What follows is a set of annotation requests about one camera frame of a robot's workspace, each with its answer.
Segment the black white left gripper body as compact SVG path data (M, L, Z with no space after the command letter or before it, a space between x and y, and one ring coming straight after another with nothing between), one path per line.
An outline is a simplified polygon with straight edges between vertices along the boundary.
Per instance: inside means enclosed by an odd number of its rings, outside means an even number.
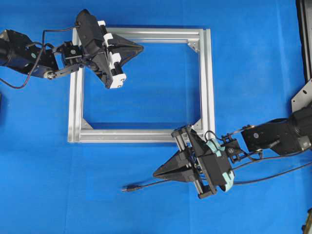
M97 22L103 34L103 47L93 57L92 62L97 65L95 74L107 89L116 89L123 86L127 79L121 68L120 52L113 52L117 48L117 35L106 31L105 21Z

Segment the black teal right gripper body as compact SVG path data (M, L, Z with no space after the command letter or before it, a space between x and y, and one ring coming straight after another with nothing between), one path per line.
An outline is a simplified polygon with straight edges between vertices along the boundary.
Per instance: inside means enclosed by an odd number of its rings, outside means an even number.
M189 132L191 130L190 125L186 125L172 132L172 137L176 140L176 144L179 151L190 151L190 163L177 171L182 171L186 169L193 169L198 172L198 180L192 182L197 190L198 197L203 199L205 197L215 195L217 193L217 187L214 187L209 179L205 177L202 170L200 169L199 163L194 157L194 151L189 139Z

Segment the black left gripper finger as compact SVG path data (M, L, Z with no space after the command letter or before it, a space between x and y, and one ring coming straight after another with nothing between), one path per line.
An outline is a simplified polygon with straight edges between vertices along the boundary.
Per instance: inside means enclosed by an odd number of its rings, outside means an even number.
M120 45L117 47L117 52L120 54L121 60L118 62L116 69L122 70L122 66L140 54L144 50L142 45Z
M115 46L115 47L141 47L141 45L127 40L117 34L112 34L112 39L107 39L107 42L109 45Z

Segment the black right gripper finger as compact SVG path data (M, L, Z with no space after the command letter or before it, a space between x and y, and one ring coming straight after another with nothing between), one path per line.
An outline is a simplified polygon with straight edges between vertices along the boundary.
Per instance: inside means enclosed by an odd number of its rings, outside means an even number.
M154 174L166 174L171 173L175 170L181 169L182 167L190 163L190 151L177 151L168 161L161 165Z
M193 169L186 169L182 171L170 171L166 173L153 173L153 177L178 181L178 182L194 182L198 180L198 172Z

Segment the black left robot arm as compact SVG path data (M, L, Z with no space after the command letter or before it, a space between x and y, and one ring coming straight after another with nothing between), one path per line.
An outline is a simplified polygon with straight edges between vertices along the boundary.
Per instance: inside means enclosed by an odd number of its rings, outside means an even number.
M73 27L80 45L65 41L60 46L31 41L25 34L4 30L0 34L0 64L28 77L49 80L87 67L107 89L120 88L126 80L122 66L144 50L116 34L107 32L103 22L79 20Z

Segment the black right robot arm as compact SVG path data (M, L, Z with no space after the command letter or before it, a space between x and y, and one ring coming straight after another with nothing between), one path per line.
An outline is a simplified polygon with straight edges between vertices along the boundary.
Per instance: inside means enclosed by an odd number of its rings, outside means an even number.
M228 191L234 184L231 164L240 161L239 154L250 157L271 149L280 156L303 152L312 146L312 106L309 104L288 118L274 119L261 125L247 125L240 130L249 150L244 152L236 139L227 134L218 138L202 139L191 125L175 129L171 136L179 150L154 173L155 178L192 182L198 197L214 195L217 187Z

